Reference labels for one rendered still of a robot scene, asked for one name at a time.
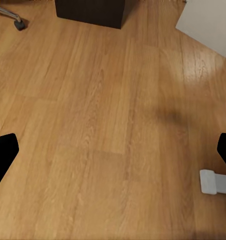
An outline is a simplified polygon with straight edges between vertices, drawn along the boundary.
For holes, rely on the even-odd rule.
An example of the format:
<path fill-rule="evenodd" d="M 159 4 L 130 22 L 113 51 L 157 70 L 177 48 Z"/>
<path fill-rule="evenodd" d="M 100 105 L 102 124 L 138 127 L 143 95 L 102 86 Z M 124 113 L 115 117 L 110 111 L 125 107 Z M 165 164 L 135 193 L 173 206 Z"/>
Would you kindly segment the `swivel chair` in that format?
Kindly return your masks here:
<path fill-rule="evenodd" d="M 17 30 L 20 30 L 21 28 L 23 28 L 23 29 L 25 28 L 25 24 L 24 24 L 24 22 L 21 20 L 21 18 L 20 18 L 20 16 L 19 16 L 18 14 L 13 13 L 13 12 L 11 12 L 11 11 L 9 11 L 9 10 L 6 10 L 6 9 L 4 9 L 4 8 L 1 8 L 1 7 L 0 7 L 0 13 L 5 14 L 5 15 L 8 15 L 8 16 L 10 16 L 10 17 L 13 17 L 13 18 L 17 19 L 17 20 L 14 21 L 14 26 L 15 26 L 15 28 L 16 28 Z"/>

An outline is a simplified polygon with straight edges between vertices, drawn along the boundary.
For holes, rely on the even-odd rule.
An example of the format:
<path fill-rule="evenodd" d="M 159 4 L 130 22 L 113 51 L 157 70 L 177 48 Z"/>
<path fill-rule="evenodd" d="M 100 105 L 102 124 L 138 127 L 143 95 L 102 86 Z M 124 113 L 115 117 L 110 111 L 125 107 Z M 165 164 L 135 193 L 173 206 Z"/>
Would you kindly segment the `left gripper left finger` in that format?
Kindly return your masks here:
<path fill-rule="evenodd" d="M 0 182 L 18 152 L 18 140 L 14 133 L 0 136 Z"/>

